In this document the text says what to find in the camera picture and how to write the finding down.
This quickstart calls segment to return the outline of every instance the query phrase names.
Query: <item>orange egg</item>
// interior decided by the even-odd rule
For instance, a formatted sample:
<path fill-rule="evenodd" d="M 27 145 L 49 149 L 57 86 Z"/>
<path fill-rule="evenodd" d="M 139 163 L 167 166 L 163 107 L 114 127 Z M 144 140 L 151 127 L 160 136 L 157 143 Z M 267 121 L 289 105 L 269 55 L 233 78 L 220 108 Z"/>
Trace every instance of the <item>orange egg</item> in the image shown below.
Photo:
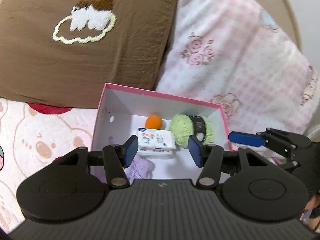
<path fill-rule="evenodd" d="M 162 127 L 162 119 L 156 114 L 150 115 L 146 120 L 145 128 L 147 129 L 159 130 L 161 127 Z"/>

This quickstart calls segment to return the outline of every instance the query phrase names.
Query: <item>bed sheet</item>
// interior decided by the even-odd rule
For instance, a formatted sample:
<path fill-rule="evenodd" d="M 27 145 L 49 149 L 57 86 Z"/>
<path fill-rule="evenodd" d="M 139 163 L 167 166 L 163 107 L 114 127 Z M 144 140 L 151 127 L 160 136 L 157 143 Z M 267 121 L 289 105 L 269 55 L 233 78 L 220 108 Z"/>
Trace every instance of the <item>bed sheet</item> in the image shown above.
<path fill-rule="evenodd" d="M 42 114 L 0 98 L 0 227 L 12 231 L 24 217 L 15 193 L 26 178 L 76 147 L 91 148 L 96 109 Z"/>

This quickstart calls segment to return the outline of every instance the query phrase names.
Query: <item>black yarn label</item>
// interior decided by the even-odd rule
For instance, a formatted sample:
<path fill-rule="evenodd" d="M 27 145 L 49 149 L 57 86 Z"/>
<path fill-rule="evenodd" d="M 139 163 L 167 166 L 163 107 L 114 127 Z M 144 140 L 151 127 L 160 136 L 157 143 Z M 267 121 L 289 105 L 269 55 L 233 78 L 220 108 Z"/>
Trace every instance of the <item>black yarn label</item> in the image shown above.
<path fill-rule="evenodd" d="M 195 135 L 200 142 L 205 140 L 205 121 L 201 116 L 189 115 L 190 120 L 193 123 L 193 135 Z"/>

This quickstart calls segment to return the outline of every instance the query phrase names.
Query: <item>checkered pattern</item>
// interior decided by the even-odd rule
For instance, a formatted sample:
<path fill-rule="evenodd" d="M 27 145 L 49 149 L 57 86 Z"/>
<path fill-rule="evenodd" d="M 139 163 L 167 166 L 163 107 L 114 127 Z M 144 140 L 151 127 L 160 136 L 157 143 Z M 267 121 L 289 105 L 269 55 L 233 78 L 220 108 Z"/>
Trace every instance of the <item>checkered pattern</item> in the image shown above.
<path fill-rule="evenodd" d="M 302 104 L 309 63 L 270 19 L 255 0 L 179 0 L 156 90 L 223 105 L 231 130 L 303 133 L 320 86 Z"/>

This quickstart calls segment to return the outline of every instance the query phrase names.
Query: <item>white wall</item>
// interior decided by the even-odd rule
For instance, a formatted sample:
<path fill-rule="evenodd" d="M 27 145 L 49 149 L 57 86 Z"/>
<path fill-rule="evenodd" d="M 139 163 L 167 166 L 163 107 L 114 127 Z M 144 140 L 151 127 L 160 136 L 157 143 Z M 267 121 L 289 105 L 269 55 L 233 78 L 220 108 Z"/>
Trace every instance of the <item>white wall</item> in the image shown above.
<path fill-rule="evenodd" d="M 320 0 L 290 0 L 296 14 L 302 51 L 320 73 Z"/>

